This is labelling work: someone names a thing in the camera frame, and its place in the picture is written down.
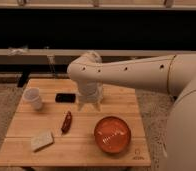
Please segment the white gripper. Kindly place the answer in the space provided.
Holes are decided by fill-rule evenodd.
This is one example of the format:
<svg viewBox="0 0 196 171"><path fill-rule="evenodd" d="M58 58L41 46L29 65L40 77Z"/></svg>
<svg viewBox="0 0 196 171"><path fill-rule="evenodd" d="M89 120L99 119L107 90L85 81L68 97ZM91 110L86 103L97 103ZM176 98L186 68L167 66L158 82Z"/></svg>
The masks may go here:
<svg viewBox="0 0 196 171"><path fill-rule="evenodd" d="M100 83L78 83L78 111L81 111L84 103L94 103L93 106L100 111L100 101L103 99L103 85Z"/></svg>

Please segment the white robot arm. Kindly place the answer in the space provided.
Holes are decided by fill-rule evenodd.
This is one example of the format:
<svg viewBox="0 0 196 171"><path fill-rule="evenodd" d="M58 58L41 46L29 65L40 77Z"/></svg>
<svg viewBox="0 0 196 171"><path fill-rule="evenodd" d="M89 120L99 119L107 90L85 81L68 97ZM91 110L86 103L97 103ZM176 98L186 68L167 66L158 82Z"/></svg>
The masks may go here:
<svg viewBox="0 0 196 171"><path fill-rule="evenodd" d="M67 72L83 98L96 93L100 83L175 96L160 167L196 171L196 54L104 63L99 55L85 53L69 64Z"/></svg>

